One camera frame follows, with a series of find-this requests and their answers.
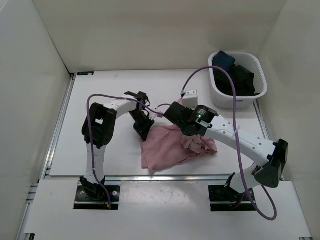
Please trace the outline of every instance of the folded cloth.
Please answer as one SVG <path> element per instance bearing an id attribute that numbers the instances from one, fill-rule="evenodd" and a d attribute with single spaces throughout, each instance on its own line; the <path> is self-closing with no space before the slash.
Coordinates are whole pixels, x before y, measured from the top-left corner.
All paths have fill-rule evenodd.
<path id="1" fill-rule="evenodd" d="M 150 174 L 154 174 L 217 152 L 213 139 L 200 135 L 185 136 L 176 125 L 158 126 L 152 128 L 146 141 L 141 143 L 142 168 L 148 168 Z"/>

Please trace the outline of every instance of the white wall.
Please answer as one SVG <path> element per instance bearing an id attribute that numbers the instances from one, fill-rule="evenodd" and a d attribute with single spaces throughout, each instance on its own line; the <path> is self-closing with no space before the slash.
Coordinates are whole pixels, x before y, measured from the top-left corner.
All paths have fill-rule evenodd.
<path id="1" fill-rule="evenodd" d="M 11 240 L 70 78 L 32 1 L 0 8 L 0 239 Z"/>
<path id="2" fill-rule="evenodd" d="M 288 0 L 259 60 L 268 93 L 260 101 L 274 139 L 289 142 L 293 180 L 313 236 L 320 239 L 320 1 Z"/>
<path id="3" fill-rule="evenodd" d="M 33 0 L 70 72 L 196 69 L 256 54 L 286 0 Z"/>

